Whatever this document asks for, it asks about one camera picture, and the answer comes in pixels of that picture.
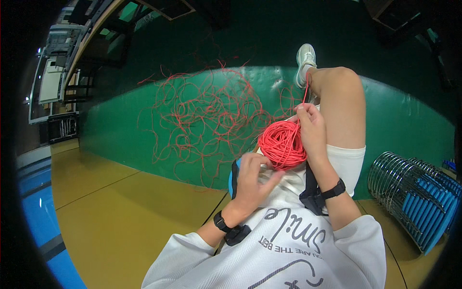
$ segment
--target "shoe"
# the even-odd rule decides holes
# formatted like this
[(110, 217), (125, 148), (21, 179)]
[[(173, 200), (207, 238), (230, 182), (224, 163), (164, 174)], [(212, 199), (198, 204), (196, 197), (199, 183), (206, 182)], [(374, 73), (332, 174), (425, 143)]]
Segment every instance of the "shoe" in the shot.
[(302, 75), (302, 70), (305, 64), (309, 64), (313, 67), (316, 66), (316, 53), (315, 49), (311, 44), (305, 43), (300, 47), (297, 51), (297, 64), (298, 70), (297, 74), (295, 74), (294, 82), (299, 88), (305, 88), (306, 86), (306, 75)]

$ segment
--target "sock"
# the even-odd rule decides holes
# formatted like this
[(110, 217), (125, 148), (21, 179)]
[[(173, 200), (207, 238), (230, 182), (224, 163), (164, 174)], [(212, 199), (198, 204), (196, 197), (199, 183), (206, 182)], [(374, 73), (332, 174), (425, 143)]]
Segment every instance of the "sock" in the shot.
[(303, 80), (306, 80), (306, 73), (308, 72), (308, 69), (309, 69), (310, 67), (313, 67), (313, 66), (310, 65), (310, 64), (305, 64), (305, 65), (303, 65), (303, 67), (302, 67), (302, 73), (301, 73), (301, 77), (303, 78)]

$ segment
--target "red yarn ball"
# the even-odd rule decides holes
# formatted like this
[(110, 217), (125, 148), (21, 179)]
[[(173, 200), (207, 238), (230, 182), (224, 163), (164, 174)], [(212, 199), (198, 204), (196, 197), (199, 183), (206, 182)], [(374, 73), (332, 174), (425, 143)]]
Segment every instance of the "red yarn ball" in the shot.
[(276, 170), (290, 170), (306, 161), (300, 125), (289, 121), (275, 122), (258, 138), (258, 145)]

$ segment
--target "person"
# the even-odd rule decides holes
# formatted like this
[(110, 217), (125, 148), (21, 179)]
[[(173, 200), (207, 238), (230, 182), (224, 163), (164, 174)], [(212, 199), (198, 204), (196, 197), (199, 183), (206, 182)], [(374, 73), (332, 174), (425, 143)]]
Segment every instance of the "person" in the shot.
[(301, 104), (289, 121), (300, 120), (308, 164), (322, 194), (342, 179), (345, 190), (326, 199), (328, 216), (315, 215), (299, 200), (305, 167), (271, 170), (258, 153), (242, 157), (236, 198), (221, 211), (228, 228), (251, 232), (234, 246), (214, 221), (195, 233), (174, 234), (149, 268), (143, 289), (153, 288), (384, 288), (385, 247), (380, 224), (361, 215), (353, 201), (365, 154), (365, 97), (350, 69), (317, 68), (310, 44), (297, 52), (295, 83), (320, 100)]

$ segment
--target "yellow floor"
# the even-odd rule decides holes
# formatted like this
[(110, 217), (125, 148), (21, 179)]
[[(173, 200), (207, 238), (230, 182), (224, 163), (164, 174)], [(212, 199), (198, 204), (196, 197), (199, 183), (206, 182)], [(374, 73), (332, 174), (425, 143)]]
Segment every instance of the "yellow floor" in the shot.
[[(52, 146), (52, 187), (61, 234), (82, 280), (93, 288), (139, 288), (173, 233), (200, 227), (230, 197), (81, 152), (76, 140)], [(420, 255), (375, 201), (358, 201), (380, 222), (387, 254), (385, 288), (417, 288), (440, 254)]]

